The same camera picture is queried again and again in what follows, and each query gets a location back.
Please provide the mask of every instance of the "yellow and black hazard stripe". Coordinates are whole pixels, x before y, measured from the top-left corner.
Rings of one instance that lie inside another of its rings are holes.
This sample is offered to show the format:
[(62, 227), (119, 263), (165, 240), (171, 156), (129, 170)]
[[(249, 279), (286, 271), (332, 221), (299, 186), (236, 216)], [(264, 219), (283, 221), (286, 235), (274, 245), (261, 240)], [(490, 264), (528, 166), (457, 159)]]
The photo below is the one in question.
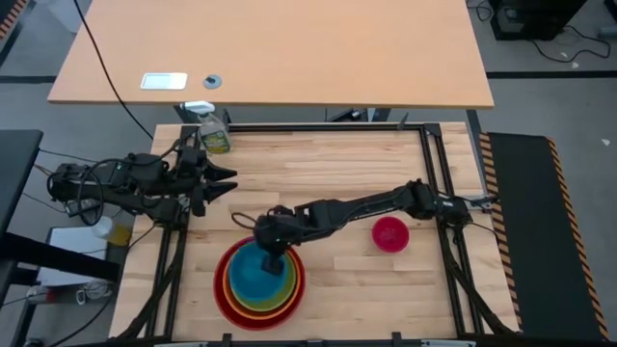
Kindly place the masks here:
[(559, 156), (557, 155), (557, 147), (555, 146), (555, 142), (553, 139), (547, 138), (547, 140), (549, 141), (550, 154), (552, 154), (552, 161), (555, 165), (557, 180), (559, 181), (559, 187), (561, 188), (563, 203), (566, 207), (566, 210), (568, 211), (568, 218), (570, 218), (570, 228), (572, 229), (572, 235), (575, 239), (575, 245), (577, 245), (578, 259), (580, 259), (580, 266), (582, 268), (582, 272), (585, 274), (585, 281), (587, 282), (587, 289), (589, 291), (591, 305), (596, 311), (598, 328), (600, 329), (600, 334), (605, 339), (608, 339), (608, 329), (606, 328), (606, 321), (604, 320), (604, 315), (602, 314), (602, 309), (600, 307), (600, 300), (598, 299), (598, 293), (596, 292), (594, 280), (591, 276), (591, 269), (589, 268), (589, 263), (587, 262), (587, 254), (585, 253), (585, 247), (582, 244), (582, 237), (580, 237), (580, 233), (578, 232), (577, 216), (575, 215), (575, 210), (572, 208), (570, 194), (568, 193), (568, 186), (566, 185), (566, 179), (564, 178), (563, 171), (561, 170), (561, 162), (559, 161)]
[[(493, 150), (491, 148), (491, 138), (486, 133), (480, 133), (480, 151), (482, 162), (484, 164), (484, 173), (486, 179), (486, 189), (490, 195), (498, 196), (499, 189), (497, 188), (497, 177), (495, 172), (495, 163), (493, 162)], [(508, 248), (508, 238), (505, 232), (505, 223), (503, 222), (503, 213), (499, 202), (493, 203), (491, 211), (493, 218), (493, 229), (496, 232), (497, 246), (499, 255), (501, 256), (501, 265), (505, 274), (508, 289), (510, 289), (510, 297), (512, 298), (512, 307), (517, 316), (519, 329), (523, 330), (523, 321), (519, 309), (519, 300), (517, 297), (516, 284), (514, 283), (514, 273), (512, 271), (512, 261), (510, 259), (510, 249)]]
[(17, 0), (7, 13), (7, 17), (0, 22), (0, 40), (9, 34), (11, 28), (17, 23), (19, 14), (26, 8), (28, 0)]

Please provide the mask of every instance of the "blue bowl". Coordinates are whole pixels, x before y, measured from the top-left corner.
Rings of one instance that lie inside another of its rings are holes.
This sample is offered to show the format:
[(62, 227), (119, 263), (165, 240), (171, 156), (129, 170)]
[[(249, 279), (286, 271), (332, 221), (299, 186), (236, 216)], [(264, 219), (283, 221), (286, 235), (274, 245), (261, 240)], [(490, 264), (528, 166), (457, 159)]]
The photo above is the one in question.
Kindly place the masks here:
[(239, 299), (250, 302), (270, 300), (284, 289), (288, 266), (275, 276), (261, 270), (267, 252), (257, 243), (248, 243), (236, 252), (229, 265), (229, 284)]

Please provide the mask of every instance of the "white sticker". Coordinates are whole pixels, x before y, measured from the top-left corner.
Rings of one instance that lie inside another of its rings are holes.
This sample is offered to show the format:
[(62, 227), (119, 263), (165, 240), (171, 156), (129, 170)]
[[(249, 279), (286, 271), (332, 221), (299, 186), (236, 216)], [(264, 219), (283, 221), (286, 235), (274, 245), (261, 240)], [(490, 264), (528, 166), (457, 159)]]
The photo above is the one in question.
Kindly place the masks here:
[(186, 87), (188, 75), (182, 72), (148, 72), (142, 79), (145, 91), (181, 91)]

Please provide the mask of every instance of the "cleaning spray bottle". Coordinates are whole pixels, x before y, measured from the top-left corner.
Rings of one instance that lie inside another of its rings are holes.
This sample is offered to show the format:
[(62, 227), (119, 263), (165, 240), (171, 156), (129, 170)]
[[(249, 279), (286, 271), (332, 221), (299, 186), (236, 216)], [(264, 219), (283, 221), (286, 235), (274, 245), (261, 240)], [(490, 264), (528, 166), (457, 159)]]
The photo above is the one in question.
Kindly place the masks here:
[(225, 124), (213, 115), (215, 107), (207, 101), (185, 102), (186, 111), (197, 114), (200, 126), (200, 140), (210, 153), (221, 154), (231, 151), (231, 138)]

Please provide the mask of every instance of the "wooden work surface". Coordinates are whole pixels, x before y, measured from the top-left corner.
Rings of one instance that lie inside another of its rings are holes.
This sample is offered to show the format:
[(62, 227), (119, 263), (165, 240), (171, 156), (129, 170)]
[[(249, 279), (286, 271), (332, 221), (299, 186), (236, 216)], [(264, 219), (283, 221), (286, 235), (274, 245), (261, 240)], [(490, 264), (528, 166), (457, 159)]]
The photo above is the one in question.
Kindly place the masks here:
[[(126, 102), (494, 105), (464, 0), (93, 0), (87, 21)], [(142, 91), (146, 72), (188, 84)], [(118, 102), (84, 28), (48, 99)]]
[[(466, 125), (442, 123), (442, 130), (456, 192), (480, 194)], [(179, 125), (159, 125), (152, 152), (164, 152), (178, 136)], [(373, 244), (370, 229), (378, 217), (350, 223), (328, 239), (296, 248), (308, 284), (304, 300), (286, 323), (265, 332), (230, 324), (214, 301), (213, 272), (223, 252), (251, 234), (233, 223), (230, 212), (256, 217), (276, 204), (355, 199), (410, 179), (427, 181), (416, 131), (237, 133), (232, 140), (232, 153), (210, 159), (237, 170), (239, 186), (208, 205), (204, 218), (191, 219), (174, 340), (220, 340), (223, 333), (240, 340), (386, 339), (391, 332), (404, 338), (455, 336), (436, 224), (401, 212), (391, 215), (407, 224), (411, 241), (400, 254), (384, 254)], [(431, 146), (438, 168), (437, 150)], [(491, 227), (489, 216), (474, 212), (473, 219)], [(133, 238), (150, 226), (148, 218), (138, 218)], [(517, 329), (494, 235), (474, 226), (465, 235), (478, 291), (506, 325)], [(155, 230), (128, 255), (111, 335), (126, 328), (149, 296), (160, 239), (160, 230)], [(464, 311), (470, 330), (467, 306)], [(162, 333), (165, 311), (160, 312)]]

